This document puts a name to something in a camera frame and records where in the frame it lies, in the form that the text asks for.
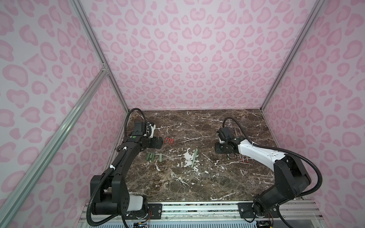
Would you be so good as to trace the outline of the green pen vertical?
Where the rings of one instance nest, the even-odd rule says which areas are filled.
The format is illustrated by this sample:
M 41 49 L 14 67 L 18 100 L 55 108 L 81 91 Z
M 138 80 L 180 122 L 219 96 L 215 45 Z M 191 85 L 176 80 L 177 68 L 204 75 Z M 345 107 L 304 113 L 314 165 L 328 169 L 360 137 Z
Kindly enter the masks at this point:
M 199 150 L 196 148 L 195 151 L 194 151 L 193 160 L 192 160 L 192 164 L 191 164 L 192 168 L 195 165 L 195 161 L 196 161 L 196 157 L 197 157 L 198 153 L 199 153 Z

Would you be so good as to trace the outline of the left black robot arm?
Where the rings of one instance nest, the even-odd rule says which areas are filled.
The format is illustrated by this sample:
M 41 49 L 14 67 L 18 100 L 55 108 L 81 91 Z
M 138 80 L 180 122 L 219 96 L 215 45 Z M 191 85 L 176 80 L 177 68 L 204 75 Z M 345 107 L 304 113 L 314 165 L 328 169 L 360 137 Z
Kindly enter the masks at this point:
M 90 226 L 100 226 L 111 219 L 128 213 L 144 218 L 149 214 L 147 199 L 132 195 L 125 178 L 137 155 L 145 149 L 160 149 L 161 137 L 154 136 L 156 125 L 153 122 L 138 122 L 131 135 L 116 148 L 118 155 L 101 174 L 90 182 L 90 200 L 86 209 L 86 221 Z

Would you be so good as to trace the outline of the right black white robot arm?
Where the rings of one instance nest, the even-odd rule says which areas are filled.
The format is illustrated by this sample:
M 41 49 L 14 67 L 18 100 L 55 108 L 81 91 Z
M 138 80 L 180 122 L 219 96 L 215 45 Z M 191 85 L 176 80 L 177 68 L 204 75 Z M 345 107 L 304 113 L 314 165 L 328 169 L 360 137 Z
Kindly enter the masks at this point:
M 219 142 L 215 144 L 218 154 L 240 154 L 250 157 L 274 172 L 274 184 L 254 196 L 250 213 L 265 217 L 275 206 L 300 196 L 311 184 L 304 162 L 314 166 L 300 154 L 269 146 L 262 146 L 243 136 L 235 136 L 229 127 L 217 131 Z

